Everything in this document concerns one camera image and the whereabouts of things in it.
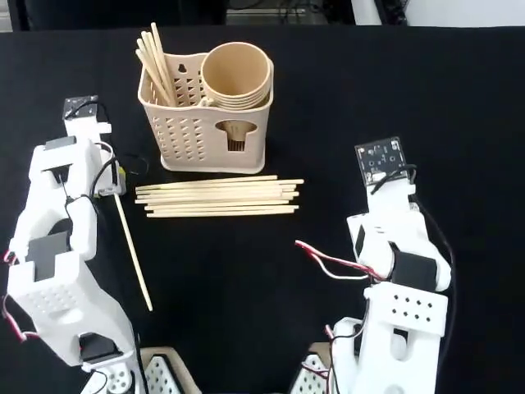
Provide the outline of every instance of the bundle of chopsticks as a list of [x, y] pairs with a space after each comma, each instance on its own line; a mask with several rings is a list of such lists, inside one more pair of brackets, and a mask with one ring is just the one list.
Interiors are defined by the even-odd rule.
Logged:
[[293, 213], [290, 201], [302, 179], [278, 180], [276, 175], [138, 186], [137, 204], [148, 218], [275, 215]]
[[160, 35], [158, 35], [157, 25], [151, 24], [151, 31], [140, 33], [141, 39], [137, 39], [139, 49], [135, 50], [137, 57], [148, 72], [151, 81], [155, 85], [155, 90], [159, 93], [163, 104], [175, 107], [175, 90], [171, 83], [170, 69], [167, 66]]

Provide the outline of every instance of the stack of paper cups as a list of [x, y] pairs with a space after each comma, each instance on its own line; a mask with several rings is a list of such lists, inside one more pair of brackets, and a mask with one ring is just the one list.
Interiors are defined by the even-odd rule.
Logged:
[[[230, 111], [257, 108], [272, 88], [272, 61], [255, 45], [227, 43], [204, 58], [201, 78], [210, 105]], [[244, 142], [251, 127], [246, 121], [225, 122], [228, 139], [233, 141]]]

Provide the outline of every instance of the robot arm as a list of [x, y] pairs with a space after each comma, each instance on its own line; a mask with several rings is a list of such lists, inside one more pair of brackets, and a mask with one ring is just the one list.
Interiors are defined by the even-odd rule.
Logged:
[[[343, 318], [333, 330], [326, 328], [331, 341], [329, 391], [432, 394], [448, 308], [448, 298], [438, 292], [449, 287], [451, 269], [428, 239], [418, 205], [409, 199], [415, 194], [415, 176], [409, 173], [414, 167], [406, 164], [399, 140], [361, 145], [356, 153], [368, 212], [347, 223], [357, 263], [374, 281], [364, 291], [363, 321]], [[320, 252], [305, 249], [321, 262]]]
[[86, 107], [84, 116], [66, 121], [67, 137], [35, 148], [27, 203], [10, 242], [19, 263], [10, 267], [7, 294], [68, 365], [104, 374], [110, 393], [142, 394], [147, 388], [131, 323], [86, 263], [97, 251], [93, 186], [97, 195], [125, 191], [118, 162], [103, 170], [113, 155], [100, 142], [106, 125], [98, 127]]

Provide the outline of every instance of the beige plastic basket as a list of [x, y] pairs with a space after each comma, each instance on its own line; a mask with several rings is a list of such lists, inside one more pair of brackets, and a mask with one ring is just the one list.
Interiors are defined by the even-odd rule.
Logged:
[[[166, 55], [176, 88], [176, 108], [158, 105], [154, 84], [143, 68], [139, 101], [149, 119], [162, 165], [170, 171], [238, 172], [254, 174], [264, 167], [268, 114], [273, 86], [266, 103], [259, 108], [232, 112], [222, 108], [198, 107], [204, 97], [200, 66], [206, 53]], [[249, 121], [254, 130], [246, 141], [232, 144], [221, 130], [224, 121]]]

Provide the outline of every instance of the black table surface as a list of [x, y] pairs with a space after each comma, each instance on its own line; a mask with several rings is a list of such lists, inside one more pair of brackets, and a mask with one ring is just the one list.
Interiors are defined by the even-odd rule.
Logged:
[[[123, 204], [154, 311], [146, 310], [112, 201], [90, 263], [142, 346], [174, 346], [205, 392], [284, 392], [324, 324], [363, 314], [364, 284], [323, 275], [294, 240], [352, 258], [345, 219], [366, 210], [356, 144], [398, 135], [419, 198], [458, 259], [459, 312], [438, 392], [516, 392], [525, 146], [525, 30], [198, 27], [161, 31], [169, 53], [231, 40], [275, 63], [262, 173], [305, 179], [293, 216], [147, 219]], [[139, 30], [0, 34], [0, 240], [29, 188], [35, 145], [64, 136], [64, 98], [99, 94], [124, 153], [168, 173], [137, 100]], [[2, 268], [2, 285], [7, 270]], [[25, 327], [30, 322], [10, 304]], [[0, 392], [80, 392], [87, 375], [0, 324]]]

